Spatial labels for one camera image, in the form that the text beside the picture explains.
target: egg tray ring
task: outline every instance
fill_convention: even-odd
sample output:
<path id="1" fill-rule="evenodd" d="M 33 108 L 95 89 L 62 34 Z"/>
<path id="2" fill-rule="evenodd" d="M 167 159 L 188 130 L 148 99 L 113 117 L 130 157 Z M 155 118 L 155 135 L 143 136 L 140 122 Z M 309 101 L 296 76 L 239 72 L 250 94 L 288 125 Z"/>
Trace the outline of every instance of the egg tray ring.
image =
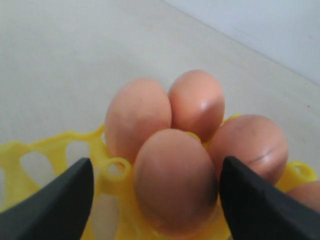
<path id="1" fill-rule="evenodd" d="M 110 158 L 108 148 L 102 140 L 104 126 L 90 133 L 76 133 L 68 131 L 53 137 L 49 137 L 31 144 L 12 141 L 0 145 L 0 167 L 5 174 L 5 203 L 0 208 L 3 211 L 14 206 L 30 195 L 37 192 L 40 187 L 27 175 L 20 164 L 20 158 L 31 152 L 38 152 L 47 156 L 56 176 L 67 169 L 67 146 L 73 141 L 83 141 L 89 146 L 89 158 L 93 167 L 101 169 L 95 181 L 95 193 L 93 204 L 101 193 L 111 194 L 118 197 L 120 220 L 116 232 L 116 240 L 167 240 L 157 234 L 144 221 L 133 190 L 132 166 L 123 158 Z M 120 166 L 121 173 L 111 176 L 108 167 L 112 164 Z M 303 183 L 317 180 L 317 175 L 307 164 L 293 161 L 285 168 L 276 187 L 281 191 L 288 191 Z M 220 201 L 211 218 L 211 223 L 199 235 L 192 240 L 226 240 L 230 236 L 225 221 Z M 92 218 L 89 217 L 82 240 L 95 240 Z"/>

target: yellow egg tray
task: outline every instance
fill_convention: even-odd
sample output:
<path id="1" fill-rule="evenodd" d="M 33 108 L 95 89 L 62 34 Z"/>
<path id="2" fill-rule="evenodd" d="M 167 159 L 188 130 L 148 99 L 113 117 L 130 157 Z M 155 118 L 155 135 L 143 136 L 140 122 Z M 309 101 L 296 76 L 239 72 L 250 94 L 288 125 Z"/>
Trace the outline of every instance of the yellow egg tray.
<path id="1" fill-rule="evenodd" d="M 0 167 L 5 174 L 5 204 L 0 210 L 5 210 L 28 198 L 40 189 L 23 170 L 20 158 L 37 152 L 47 156 L 56 176 L 67 169 L 67 146 L 73 141 L 83 141 L 89 146 L 89 158 L 95 169 L 100 172 L 95 181 L 93 204 L 101 193 L 117 196 L 120 209 L 120 220 L 116 232 L 116 240 L 167 240 L 157 234 L 144 221 L 135 200 L 132 166 L 123 158 L 110 158 L 108 148 L 102 140 L 104 126 L 91 133 L 76 133 L 68 131 L 31 144 L 13 141 L 0 145 Z M 110 173 L 109 167 L 120 166 L 120 174 Z M 298 161 L 289 162 L 285 172 L 276 187 L 288 191 L 298 185 L 314 181 L 317 175 L 307 164 Z M 226 240 L 230 236 L 224 214 L 218 201 L 210 224 L 193 240 Z M 82 240 L 95 240 L 92 218 L 89 217 Z"/>

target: white floor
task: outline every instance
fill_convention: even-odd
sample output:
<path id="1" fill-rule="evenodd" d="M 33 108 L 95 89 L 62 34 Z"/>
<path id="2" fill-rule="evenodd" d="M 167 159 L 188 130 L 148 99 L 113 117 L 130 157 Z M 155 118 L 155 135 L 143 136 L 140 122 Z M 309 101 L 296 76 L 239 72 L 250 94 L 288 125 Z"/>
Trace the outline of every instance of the white floor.
<path id="1" fill-rule="evenodd" d="M 93 131 L 125 82 L 168 89 L 195 68 L 220 80 L 227 116 L 273 119 L 320 174 L 320 86 L 160 0 L 1 1 L 0 144 Z"/>

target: eggshell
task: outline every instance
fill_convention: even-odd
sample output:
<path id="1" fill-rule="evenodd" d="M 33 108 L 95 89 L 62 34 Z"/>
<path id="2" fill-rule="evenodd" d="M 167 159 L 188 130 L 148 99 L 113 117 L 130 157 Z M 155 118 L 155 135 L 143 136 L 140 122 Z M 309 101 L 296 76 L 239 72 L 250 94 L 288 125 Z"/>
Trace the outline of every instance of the eggshell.
<path id="1" fill-rule="evenodd" d="M 273 121 L 260 115 L 241 115 L 225 122 L 207 148 L 220 178 L 228 156 L 241 160 L 254 172 L 275 184 L 285 171 L 288 145 L 285 134 Z"/>
<path id="2" fill-rule="evenodd" d="M 142 214 L 159 233 L 192 236 L 208 223 L 218 197 L 214 165 L 193 136 L 166 129 L 152 135 L 134 165 Z"/>
<path id="3" fill-rule="evenodd" d="M 124 85 L 105 116 L 105 141 L 111 157 L 134 163 L 140 147 L 155 132 L 171 127 L 171 105 L 166 91 L 150 78 Z"/>
<path id="4" fill-rule="evenodd" d="M 320 213 L 320 180 L 297 186 L 287 194 L 301 204 Z"/>
<path id="5" fill-rule="evenodd" d="M 168 96 L 172 108 L 172 127 L 195 133 L 208 141 L 221 125 L 225 97 L 219 82 L 203 70 L 191 70 L 179 76 Z"/>

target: egg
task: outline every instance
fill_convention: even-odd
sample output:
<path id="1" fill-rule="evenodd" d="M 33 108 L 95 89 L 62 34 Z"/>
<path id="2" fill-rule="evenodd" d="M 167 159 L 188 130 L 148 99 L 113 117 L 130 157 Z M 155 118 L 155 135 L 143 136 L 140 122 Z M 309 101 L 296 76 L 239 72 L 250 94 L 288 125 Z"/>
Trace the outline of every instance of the egg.
<path id="1" fill-rule="evenodd" d="M 320 180 L 297 186 L 287 194 L 301 204 L 320 213 Z"/>
<path id="2" fill-rule="evenodd" d="M 195 133 L 206 142 L 221 125 L 225 96 L 209 73 L 199 69 L 185 72 L 174 81 L 168 96 L 173 128 Z"/>
<path id="3" fill-rule="evenodd" d="M 226 157 L 241 160 L 271 184 L 281 178 L 288 160 L 288 144 L 276 123 L 261 115 L 247 114 L 225 122 L 207 147 L 218 179 Z"/>
<path id="4" fill-rule="evenodd" d="M 198 233 L 209 222 L 218 198 L 218 180 L 206 149 L 177 129 L 158 131 L 143 144 L 133 183 L 146 221 L 172 238 Z"/>
<path id="5" fill-rule="evenodd" d="M 150 78 L 124 85 L 112 99 L 104 121 L 111 157 L 134 163 L 144 142 L 157 131 L 171 127 L 171 105 L 166 91 Z"/>

